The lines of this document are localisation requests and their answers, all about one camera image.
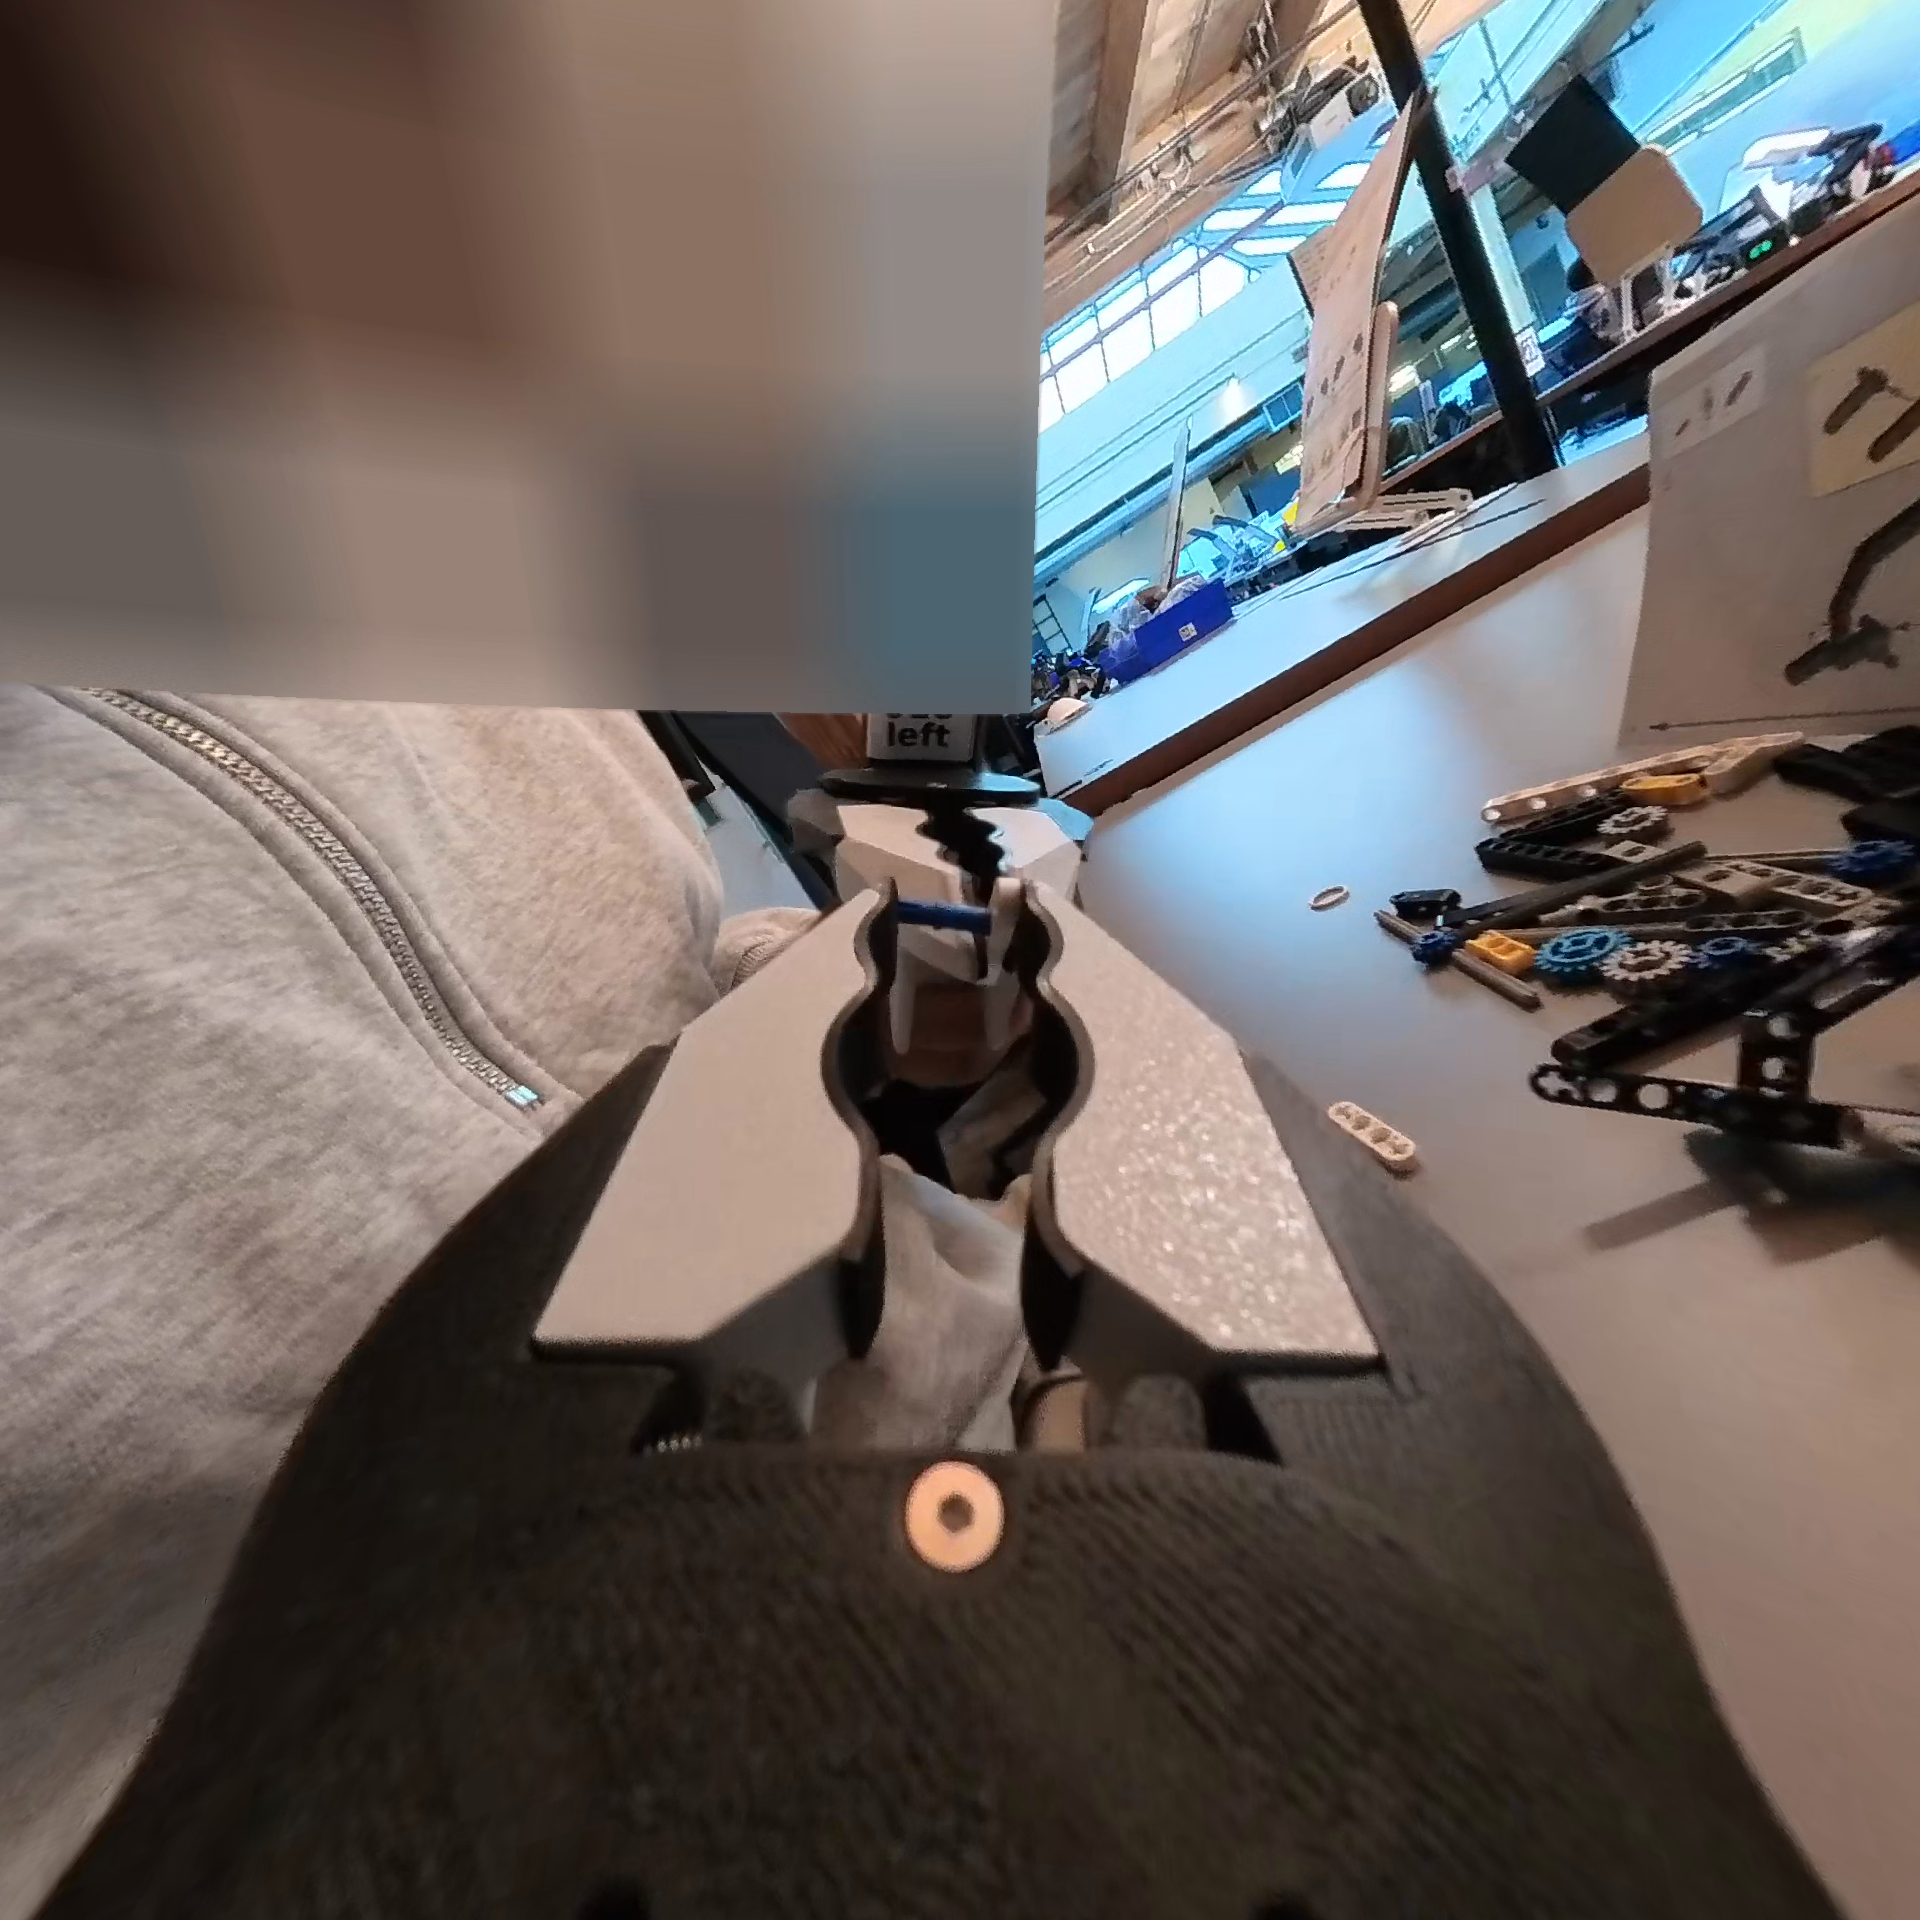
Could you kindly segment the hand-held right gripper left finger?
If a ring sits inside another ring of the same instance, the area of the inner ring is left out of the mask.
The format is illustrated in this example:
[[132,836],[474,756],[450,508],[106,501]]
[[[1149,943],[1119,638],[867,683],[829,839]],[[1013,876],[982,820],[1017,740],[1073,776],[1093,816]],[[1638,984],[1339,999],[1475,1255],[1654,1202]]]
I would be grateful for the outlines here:
[[857,1108],[897,893],[862,892],[669,1050],[537,1323],[539,1352],[863,1352],[879,1151]]

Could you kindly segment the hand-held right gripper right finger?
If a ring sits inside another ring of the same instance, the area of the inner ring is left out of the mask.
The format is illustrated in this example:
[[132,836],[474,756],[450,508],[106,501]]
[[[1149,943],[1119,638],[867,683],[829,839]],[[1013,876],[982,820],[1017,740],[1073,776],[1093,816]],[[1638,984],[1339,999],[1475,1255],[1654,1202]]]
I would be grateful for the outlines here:
[[1369,1375],[1380,1343],[1238,1044],[1067,895],[1011,963],[1039,1092],[1022,1316],[1084,1375]]

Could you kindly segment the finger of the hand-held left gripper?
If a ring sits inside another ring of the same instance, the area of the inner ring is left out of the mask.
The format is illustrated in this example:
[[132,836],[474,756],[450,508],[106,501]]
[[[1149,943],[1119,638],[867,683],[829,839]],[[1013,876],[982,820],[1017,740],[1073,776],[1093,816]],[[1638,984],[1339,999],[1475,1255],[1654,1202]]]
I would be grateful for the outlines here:
[[[790,800],[797,852],[820,864],[837,899],[892,892],[977,906],[977,882],[927,836],[916,806]],[[910,927],[897,919],[887,991],[890,1050],[995,1050],[993,988],[978,982],[982,938]]]
[[978,806],[977,903],[989,906],[1003,880],[1038,882],[1077,901],[1082,844],[1043,806]]

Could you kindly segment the person's left forearm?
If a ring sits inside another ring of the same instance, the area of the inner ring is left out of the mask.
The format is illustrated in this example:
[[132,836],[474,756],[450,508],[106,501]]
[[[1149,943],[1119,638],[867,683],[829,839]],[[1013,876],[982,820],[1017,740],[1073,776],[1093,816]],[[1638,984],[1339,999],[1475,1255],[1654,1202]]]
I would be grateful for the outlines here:
[[711,948],[714,988],[727,997],[823,919],[812,906],[766,906],[722,919]]

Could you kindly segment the pile of lego pieces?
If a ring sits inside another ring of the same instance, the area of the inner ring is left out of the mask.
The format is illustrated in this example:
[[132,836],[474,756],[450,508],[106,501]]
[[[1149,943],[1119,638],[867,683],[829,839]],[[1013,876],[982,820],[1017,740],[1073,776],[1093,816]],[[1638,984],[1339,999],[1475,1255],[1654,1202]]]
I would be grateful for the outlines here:
[[[1765,776],[1839,800],[1825,848],[1709,852],[1690,813]],[[1525,890],[1395,893],[1380,930],[1526,1013],[1611,1008],[1561,1032],[1526,1086],[1545,1104],[1756,1146],[1914,1166],[1915,1102],[1814,1090],[1818,1047],[1915,989],[1915,725],[1842,742],[1727,736],[1489,800],[1475,858]]]

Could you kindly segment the blue storage bin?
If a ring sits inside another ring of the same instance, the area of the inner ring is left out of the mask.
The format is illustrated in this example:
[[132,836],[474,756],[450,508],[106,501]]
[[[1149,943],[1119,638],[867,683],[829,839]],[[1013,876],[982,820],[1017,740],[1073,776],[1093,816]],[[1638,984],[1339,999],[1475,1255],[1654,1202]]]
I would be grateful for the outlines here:
[[1133,629],[1137,675],[1158,669],[1231,624],[1231,591],[1220,580],[1181,579],[1181,591]]

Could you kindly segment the grey zip hoodie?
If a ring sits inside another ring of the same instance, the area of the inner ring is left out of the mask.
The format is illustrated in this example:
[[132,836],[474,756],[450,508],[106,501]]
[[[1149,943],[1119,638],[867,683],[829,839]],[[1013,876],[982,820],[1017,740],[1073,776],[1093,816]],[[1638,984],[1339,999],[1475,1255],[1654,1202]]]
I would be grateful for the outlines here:
[[177,1686],[329,1374],[714,1000],[629,711],[4,685],[2,1896]]

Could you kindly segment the wooden stand with cardboard sheet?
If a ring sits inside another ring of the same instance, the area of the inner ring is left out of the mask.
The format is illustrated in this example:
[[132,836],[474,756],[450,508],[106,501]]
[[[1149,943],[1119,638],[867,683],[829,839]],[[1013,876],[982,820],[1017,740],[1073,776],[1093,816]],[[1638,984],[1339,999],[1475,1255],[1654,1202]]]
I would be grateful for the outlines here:
[[1294,530],[1433,539],[1470,508],[1462,487],[1386,491],[1388,360],[1399,308],[1379,295],[1386,242],[1409,175],[1409,139],[1430,120],[1427,86],[1402,108],[1333,227],[1290,256],[1309,307]]

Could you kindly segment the paper instruction sheet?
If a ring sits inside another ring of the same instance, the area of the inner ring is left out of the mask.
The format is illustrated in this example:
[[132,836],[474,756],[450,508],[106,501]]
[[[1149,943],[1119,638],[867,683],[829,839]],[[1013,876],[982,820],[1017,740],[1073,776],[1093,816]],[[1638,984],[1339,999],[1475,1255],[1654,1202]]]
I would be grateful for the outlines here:
[[1917,205],[1657,367],[1620,738],[1917,711]]

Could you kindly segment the white monitor on stand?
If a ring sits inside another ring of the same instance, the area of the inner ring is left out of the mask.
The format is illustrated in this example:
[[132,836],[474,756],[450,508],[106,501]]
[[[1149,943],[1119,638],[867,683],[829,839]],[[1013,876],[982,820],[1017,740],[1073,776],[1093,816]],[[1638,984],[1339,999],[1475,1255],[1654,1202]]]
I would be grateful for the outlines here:
[[1602,286],[1657,268],[1708,222],[1674,158],[1636,142],[1586,77],[1561,86],[1505,160],[1564,215]]

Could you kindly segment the black post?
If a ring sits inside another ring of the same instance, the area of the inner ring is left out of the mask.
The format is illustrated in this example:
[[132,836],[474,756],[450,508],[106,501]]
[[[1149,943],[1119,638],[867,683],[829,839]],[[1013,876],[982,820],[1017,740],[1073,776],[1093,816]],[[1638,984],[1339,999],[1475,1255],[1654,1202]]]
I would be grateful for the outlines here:
[[1409,152],[1419,174],[1437,242],[1446,256],[1460,310],[1492,386],[1505,459],[1513,480],[1541,477],[1558,466],[1557,444],[1525,370],[1507,315],[1495,261],[1454,181],[1454,156],[1441,110],[1427,86],[1423,62],[1399,3],[1357,3],[1383,82],[1409,119]]

